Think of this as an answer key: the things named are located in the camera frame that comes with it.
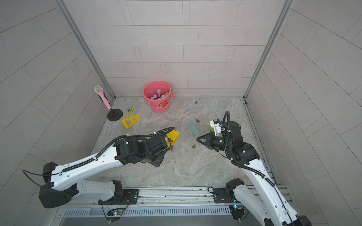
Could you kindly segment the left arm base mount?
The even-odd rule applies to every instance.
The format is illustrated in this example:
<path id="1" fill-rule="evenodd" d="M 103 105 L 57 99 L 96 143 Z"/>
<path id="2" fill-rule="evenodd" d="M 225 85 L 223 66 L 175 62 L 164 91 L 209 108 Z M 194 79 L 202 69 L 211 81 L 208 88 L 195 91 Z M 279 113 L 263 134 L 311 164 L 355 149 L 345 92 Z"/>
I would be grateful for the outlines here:
<path id="1" fill-rule="evenodd" d="M 121 205 L 121 204 L 136 204 L 140 190 L 139 189 L 123 189 L 121 181 L 112 180 L 111 188 L 114 189 L 114 192 L 111 192 L 111 197 L 102 200 L 98 200 L 98 205 Z"/>

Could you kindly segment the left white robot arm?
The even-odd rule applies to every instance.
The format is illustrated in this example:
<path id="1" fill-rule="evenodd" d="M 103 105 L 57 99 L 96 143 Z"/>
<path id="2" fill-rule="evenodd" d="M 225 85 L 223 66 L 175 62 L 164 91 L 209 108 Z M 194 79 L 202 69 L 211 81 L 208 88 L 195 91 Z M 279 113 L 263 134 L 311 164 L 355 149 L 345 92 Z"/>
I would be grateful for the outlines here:
<path id="1" fill-rule="evenodd" d="M 127 164 L 149 163 L 159 167 L 171 138 L 166 132 L 150 135 L 118 136 L 101 151 L 81 160 L 58 165 L 50 162 L 43 167 L 39 200 L 44 208 L 63 206 L 76 199 L 97 199 L 99 204 L 115 205 L 130 199 L 123 193 L 119 180 L 92 182 L 87 178 L 108 169 Z"/>

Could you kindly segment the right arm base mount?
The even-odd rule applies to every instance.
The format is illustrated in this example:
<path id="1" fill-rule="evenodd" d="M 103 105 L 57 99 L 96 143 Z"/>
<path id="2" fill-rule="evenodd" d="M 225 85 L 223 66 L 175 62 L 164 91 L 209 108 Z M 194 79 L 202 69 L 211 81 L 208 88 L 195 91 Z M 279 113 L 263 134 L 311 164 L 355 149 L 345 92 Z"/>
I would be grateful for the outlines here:
<path id="1" fill-rule="evenodd" d="M 215 203 L 240 203 L 234 195 L 234 189 L 244 185 L 244 182 L 237 178 L 226 183 L 226 187 L 216 188 L 209 186 L 207 191 L 213 195 Z"/>

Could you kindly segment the pink toy microphone on stand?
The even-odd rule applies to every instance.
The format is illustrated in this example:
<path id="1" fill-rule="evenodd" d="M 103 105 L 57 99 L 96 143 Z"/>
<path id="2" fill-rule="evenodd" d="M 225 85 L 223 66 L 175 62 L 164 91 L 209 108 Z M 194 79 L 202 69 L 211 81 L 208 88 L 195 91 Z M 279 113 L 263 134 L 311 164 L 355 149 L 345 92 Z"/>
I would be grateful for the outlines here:
<path id="1" fill-rule="evenodd" d="M 103 88 L 100 85 L 94 87 L 95 93 L 99 96 L 102 102 L 105 104 L 106 108 L 109 110 L 107 114 L 107 119 L 109 121 L 117 121 L 122 118 L 123 112 L 120 109 L 113 109 Z"/>

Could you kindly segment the yellow triangle stencil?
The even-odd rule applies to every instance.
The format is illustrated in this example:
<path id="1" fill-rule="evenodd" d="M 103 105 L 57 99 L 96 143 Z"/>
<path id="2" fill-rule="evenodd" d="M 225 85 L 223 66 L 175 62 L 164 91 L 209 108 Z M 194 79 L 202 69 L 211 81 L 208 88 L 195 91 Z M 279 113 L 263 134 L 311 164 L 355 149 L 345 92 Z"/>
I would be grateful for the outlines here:
<path id="1" fill-rule="evenodd" d="M 140 116 L 139 115 L 134 115 L 131 116 L 129 118 L 125 118 L 123 120 L 121 120 L 121 122 L 123 123 L 123 125 L 125 126 L 125 128 L 128 130 L 130 129 L 136 122 L 138 122 L 140 120 Z"/>

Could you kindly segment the small yellow blue toy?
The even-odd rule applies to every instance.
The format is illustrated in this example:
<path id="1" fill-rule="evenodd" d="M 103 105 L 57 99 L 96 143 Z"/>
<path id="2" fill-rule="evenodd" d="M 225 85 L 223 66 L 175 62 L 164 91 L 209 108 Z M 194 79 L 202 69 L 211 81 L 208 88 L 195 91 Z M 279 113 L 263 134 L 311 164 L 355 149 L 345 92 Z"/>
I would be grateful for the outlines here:
<path id="1" fill-rule="evenodd" d="M 128 108 L 127 110 L 126 110 L 126 113 L 127 114 L 131 114 L 133 112 L 133 108 L 132 107 L 130 107 L 130 108 Z"/>

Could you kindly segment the yellow shovel yellow handle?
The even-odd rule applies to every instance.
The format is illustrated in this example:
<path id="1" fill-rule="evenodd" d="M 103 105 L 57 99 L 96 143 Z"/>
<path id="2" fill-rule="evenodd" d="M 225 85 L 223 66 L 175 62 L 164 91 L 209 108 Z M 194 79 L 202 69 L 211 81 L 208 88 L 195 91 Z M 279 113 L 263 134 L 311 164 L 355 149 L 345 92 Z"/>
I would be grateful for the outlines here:
<path id="1" fill-rule="evenodd" d="M 175 130 L 172 130 L 171 132 L 167 133 L 166 142 L 167 142 L 168 147 L 175 145 L 179 136 L 180 136 L 180 133 Z"/>

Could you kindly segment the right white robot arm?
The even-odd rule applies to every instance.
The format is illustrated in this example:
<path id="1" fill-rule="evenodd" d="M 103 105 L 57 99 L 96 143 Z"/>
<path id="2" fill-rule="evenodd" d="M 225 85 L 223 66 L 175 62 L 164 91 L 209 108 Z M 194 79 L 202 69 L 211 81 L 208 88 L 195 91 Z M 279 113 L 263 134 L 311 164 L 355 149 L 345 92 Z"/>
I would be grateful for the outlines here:
<path id="1" fill-rule="evenodd" d="M 208 149 L 223 151 L 231 164 L 242 169 L 253 183 L 259 196 L 250 192 L 241 179 L 227 182 L 224 193 L 213 189 L 217 197 L 230 202 L 239 202 L 262 226 L 310 226 L 305 215 L 300 215 L 283 197 L 276 184 L 267 174 L 263 161 L 255 148 L 246 143 L 241 127 L 235 121 L 222 125 L 219 135 L 210 132 L 197 137 L 197 141 Z"/>

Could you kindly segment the pink plastic bucket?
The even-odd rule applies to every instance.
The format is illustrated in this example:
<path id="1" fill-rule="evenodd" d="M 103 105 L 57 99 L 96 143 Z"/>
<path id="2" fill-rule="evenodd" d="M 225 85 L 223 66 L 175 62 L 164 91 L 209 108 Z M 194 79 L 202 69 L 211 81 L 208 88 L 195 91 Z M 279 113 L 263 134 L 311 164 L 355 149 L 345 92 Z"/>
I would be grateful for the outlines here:
<path id="1" fill-rule="evenodd" d="M 151 82 L 143 89 L 144 100 L 152 111 L 163 113 L 167 111 L 173 101 L 173 90 L 166 82 Z"/>

